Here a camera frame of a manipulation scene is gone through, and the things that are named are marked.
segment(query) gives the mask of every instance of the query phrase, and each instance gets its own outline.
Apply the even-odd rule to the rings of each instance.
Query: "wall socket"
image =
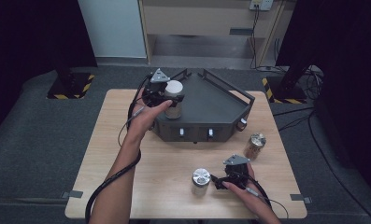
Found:
[[[256,10],[258,6],[261,11],[269,11],[273,5],[274,0],[251,0],[250,10]]]

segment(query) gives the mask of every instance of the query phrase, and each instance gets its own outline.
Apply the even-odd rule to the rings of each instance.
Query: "person's right arm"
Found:
[[[254,177],[254,171],[252,170],[251,165],[247,164],[249,168],[249,174]],[[246,205],[246,207],[255,214],[263,223],[266,224],[277,224],[280,223],[278,220],[278,217],[276,214],[272,211],[272,209],[264,202],[263,199],[258,198],[252,194],[250,194],[245,189],[240,189],[238,186],[229,183],[229,182],[223,182],[222,183],[226,188],[228,188],[230,191],[232,191],[237,197],[240,198],[241,201]],[[261,192],[255,187],[254,184],[249,182],[247,184],[248,188],[251,188],[255,190],[258,194],[261,195]]]

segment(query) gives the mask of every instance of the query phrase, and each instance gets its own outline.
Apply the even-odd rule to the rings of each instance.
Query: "silver can lid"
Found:
[[[266,144],[266,138],[262,133],[254,133],[250,138],[250,142],[254,146],[262,148]]]
[[[208,185],[211,176],[209,172],[204,168],[199,168],[193,172],[193,183],[198,187],[203,187]]]

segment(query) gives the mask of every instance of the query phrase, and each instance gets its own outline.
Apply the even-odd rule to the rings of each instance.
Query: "human arm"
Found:
[[[133,114],[141,108],[142,111],[132,119],[130,128],[121,144],[121,149],[106,179],[136,160],[145,132],[151,127],[156,116],[170,105],[171,101],[167,101],[154,108],[149,108],[143,104],[142,100],[136,102]],[[114,180],[98,194],[89,223],[128,223],[134,175],[135,168]]]
[[[247,164],[249,169],[249,175],[255,179],[254,171],[252,170],[251,165]],[[240,189],[238,186],[233,183],[223,182],[222,183],[226,188],[232,191],[241,201],[246,205],[246,207],[255,214],[263,223],[266,224],[277,224],[280,223],[276,214],[272,209],[265,203],[265,201],[259,197],[256,197],[249,193],[246,189]],[[249,181],[247,187],[257,192],[259,195],[262,195],[261,192],[255,187],[253,183]]]

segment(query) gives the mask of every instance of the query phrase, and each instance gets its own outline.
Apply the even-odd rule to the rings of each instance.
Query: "cylindrical container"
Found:
[[[197,196],[205,195],[210,179],[210,174],[206,169],[195,170],[192,175],[192,193]]]
[[[262,133],[252,134],[244,148],[244,156],[252,161],[256,160],[265,144],[266,138]]]
[[[167,87],[164,90],[164,95],[176,97],[182,94],[182,89],[183,89],[182,83],[176,80],[170,80],[167,82]],[[178,102],[175,107],[171,106],[168,107],[164,113],[168,119],[177,119],[181,117],[181,110],[182,103]]]

